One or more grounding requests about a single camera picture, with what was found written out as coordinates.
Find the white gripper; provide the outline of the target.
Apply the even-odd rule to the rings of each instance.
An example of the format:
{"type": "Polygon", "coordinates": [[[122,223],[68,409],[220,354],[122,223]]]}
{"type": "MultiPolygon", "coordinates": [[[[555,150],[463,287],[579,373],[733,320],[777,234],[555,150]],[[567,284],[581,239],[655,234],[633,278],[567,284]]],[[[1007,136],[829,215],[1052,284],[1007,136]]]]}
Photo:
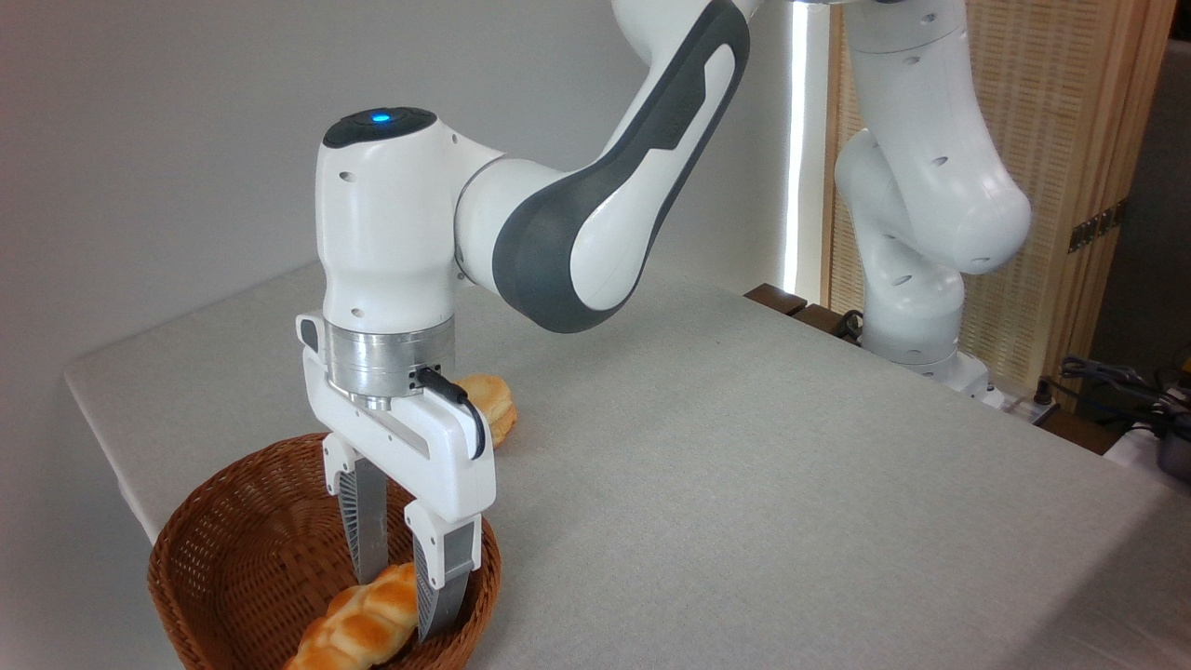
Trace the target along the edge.
{"type": "Polygon", "coordinates": [[[372,409],[332,386],[330,340],[319,314],[297,318],[303,376],[323,438],[325,488],[339,501],[358,584],[389,564],[387,482],[419,500],[404,516],[413,537],[418,637],[425,643],[459,620],[470,572],[481,566],[480,515],[495,500],[492,449],[475,455],[488,425],[435,392],[395,397],[372,409]]]}

